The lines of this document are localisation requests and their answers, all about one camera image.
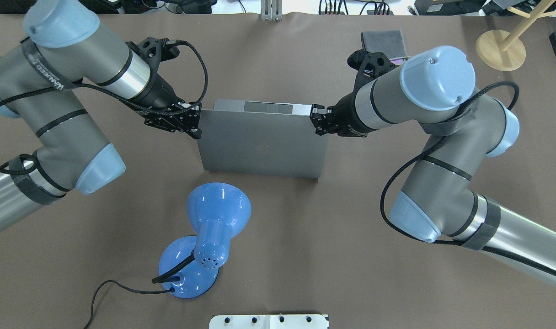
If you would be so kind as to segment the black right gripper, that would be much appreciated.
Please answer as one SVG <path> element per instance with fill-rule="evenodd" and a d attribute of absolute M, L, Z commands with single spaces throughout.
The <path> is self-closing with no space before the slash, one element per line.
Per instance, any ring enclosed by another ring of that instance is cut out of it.
<path fill-rule="evenodd" d="M 376 131 L 364 124 L 357 114 L 356 94 L 351 92 L 334 106 L 311 105 L 310 120 L 315 127 L 315 134 L 337 134 L 340 137 L 362 137 Z"/>

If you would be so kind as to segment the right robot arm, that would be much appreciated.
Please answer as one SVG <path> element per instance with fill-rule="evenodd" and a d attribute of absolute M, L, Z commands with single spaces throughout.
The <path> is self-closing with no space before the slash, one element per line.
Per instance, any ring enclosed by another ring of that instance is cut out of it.
<path fill-rule="evenodd" d="M 556 287 L 556 233 L 469 188 L 481 161 L 518 139 L 518 85 L 476 88 L 466 54 L 448 45 L 402 65 L 363 49 L 347 62 L 358 72 L 353 92 L 334 106 L 313 104 L 317 135 L 364 138 L 414 120 L 430 136 L 383 188 L 385 223 L 418 241 L 489 254 Z"/>

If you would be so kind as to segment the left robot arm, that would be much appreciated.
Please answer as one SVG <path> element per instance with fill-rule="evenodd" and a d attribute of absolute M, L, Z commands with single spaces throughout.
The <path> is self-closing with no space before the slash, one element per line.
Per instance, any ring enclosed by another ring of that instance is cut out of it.
<path fill-rule="evenodd" d="M 0 57 L 0 114 L 21 118 L 42 144 L 0 166 L 0 232 L 76 189 L 91 194 L 125 172 L 115 146 L 74 94 L 91 88 L 148 126 L 201 138 L 201 99 L 176 96 L 158 68 L 185 40 L 124 42 L 77 0 L 38 0 L 27 37 Z"/>

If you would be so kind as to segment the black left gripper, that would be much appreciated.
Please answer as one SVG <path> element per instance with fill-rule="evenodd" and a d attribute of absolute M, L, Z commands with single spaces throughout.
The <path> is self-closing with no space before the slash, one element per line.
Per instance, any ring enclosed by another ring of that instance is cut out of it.
<path fill-rule="evenodd" d="M 159 74 L 151 74 L 148 85 L 132 98 L 132 102 L 142 107 L 151 107 L 153 111 L 164 112 L 154 114 L 139 111 L 138 114 L 144 118 L 145 125 L 170 133 L 180 131 L 195 140 L 201 139 L 202 130 L 198 128 L 200 104 L 189 110 L 188 107 L 191 105 L 178 98 L 172 86 Z"/>

